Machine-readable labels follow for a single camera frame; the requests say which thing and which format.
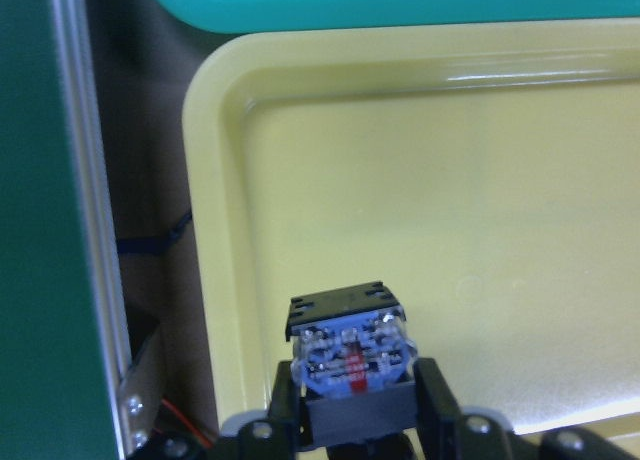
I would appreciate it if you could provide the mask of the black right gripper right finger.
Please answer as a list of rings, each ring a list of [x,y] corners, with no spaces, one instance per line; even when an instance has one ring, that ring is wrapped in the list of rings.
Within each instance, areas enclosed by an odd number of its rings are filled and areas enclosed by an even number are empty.
[[[423,450],[456,450],[461,408],[437,362],[419,358],[413,365],[416,430]]]

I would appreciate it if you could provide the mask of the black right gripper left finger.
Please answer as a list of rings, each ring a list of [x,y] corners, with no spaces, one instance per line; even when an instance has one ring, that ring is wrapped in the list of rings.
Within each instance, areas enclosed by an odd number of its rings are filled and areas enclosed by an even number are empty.
[[[305,441],[305,424],[299,386],[291,373],[291,362],[281,361],[276,369],[267,413],[271,436],[269,453],[298,453]]]

